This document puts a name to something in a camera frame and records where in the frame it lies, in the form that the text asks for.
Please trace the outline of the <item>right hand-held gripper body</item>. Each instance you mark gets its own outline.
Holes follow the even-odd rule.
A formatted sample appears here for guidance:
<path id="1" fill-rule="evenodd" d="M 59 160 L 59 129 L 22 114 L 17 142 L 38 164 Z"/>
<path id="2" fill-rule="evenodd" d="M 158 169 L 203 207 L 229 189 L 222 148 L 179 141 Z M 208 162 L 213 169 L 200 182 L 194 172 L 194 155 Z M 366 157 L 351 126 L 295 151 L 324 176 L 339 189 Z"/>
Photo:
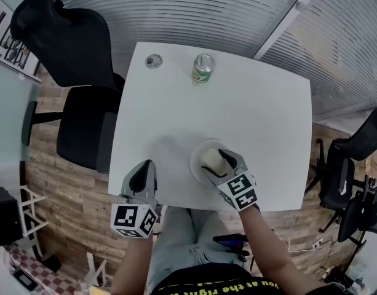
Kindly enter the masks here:
<path id="1" fill-rule="evenodd" d="M 256 204 L 256 179 L 248 169 L 233 169 L 230 164 L 225 164 L 223 173 L 217 188 L 228 204 L 237 211 Z"/>

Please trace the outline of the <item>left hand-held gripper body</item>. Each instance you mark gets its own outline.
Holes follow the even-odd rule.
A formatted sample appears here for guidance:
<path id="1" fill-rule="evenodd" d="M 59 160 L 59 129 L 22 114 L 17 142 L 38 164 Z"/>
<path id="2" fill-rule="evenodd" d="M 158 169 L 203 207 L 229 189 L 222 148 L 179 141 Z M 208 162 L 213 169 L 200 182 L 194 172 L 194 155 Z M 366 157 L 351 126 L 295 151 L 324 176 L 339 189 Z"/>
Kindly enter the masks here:
<path id="1" fill-rule="evenodd" d="M 154 192 L 121 193 L 112 204 L 110 227 L 127 238 L 148 238 L 159 218 Z"/>

